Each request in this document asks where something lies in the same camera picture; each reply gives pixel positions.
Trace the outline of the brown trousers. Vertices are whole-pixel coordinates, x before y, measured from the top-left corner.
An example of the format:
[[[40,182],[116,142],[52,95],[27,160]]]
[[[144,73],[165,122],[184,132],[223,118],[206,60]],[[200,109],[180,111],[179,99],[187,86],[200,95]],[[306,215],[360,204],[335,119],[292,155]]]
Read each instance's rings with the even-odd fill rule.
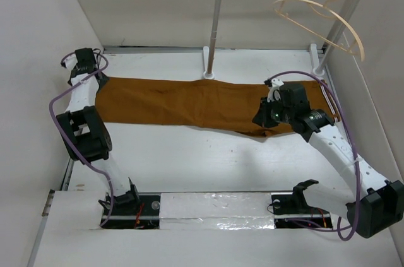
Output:
[[[196,126],[255,138],[291,133],[286,124],[265,129],[253,123],[268,92],[263,84],[111,77],[96,94],[95,106],[104,122]]]

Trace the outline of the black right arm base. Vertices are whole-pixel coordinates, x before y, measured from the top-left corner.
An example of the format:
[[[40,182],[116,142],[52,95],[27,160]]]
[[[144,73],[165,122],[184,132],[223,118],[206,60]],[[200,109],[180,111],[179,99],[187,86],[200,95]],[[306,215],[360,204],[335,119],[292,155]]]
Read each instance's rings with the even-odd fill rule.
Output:
[[[276,229],[333,229],[328,211],[293,203],[291,192],[271,193],[267,211],[273,215]]]

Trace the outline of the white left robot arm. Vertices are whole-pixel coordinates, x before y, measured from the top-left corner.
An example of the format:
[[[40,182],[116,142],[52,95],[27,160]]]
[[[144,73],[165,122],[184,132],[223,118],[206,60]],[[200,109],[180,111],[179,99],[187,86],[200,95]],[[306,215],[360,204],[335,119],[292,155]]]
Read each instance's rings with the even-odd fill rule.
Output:
[[[95,49],[82,48],[62,59],[71,88],[51,101],[50,114],[72,160],[96,172],[109,188],[111,194],[99,203],[117,215],[131,215],[140,209],[141,199],[112,157],[112,140],[95,106],[97,93],[109,81],[100,66],[103,58]]]

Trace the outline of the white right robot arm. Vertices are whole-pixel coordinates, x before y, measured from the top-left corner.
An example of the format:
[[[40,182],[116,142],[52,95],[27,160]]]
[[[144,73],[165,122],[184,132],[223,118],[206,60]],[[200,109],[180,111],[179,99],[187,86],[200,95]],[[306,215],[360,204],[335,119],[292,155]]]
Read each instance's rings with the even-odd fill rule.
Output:
[[[288,124],[327,159],[350,188],[333,191],[314,179],[298,183],[290,201],[301,213],[321,208],[346,219],[355,232],[370,238],[403,218],[403,183],[389,181],[372,168],[341,135],[321,109],[312,109],[300,83],[267,80],[267,96],[260,101],[253,123],[263,128]]]

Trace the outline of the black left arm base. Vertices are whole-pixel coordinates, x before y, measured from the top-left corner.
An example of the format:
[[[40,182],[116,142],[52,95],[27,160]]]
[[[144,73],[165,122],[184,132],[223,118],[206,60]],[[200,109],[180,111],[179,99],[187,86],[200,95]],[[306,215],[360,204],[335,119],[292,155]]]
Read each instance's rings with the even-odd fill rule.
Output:
[[[118,207],[116,204],[109,214],[109,204],[98,201],[102,208],[100,226],[104,229],[135,229],[153,230],[160,228],[160,202],[159,193],[140,193],[140,202],[134,205]]]

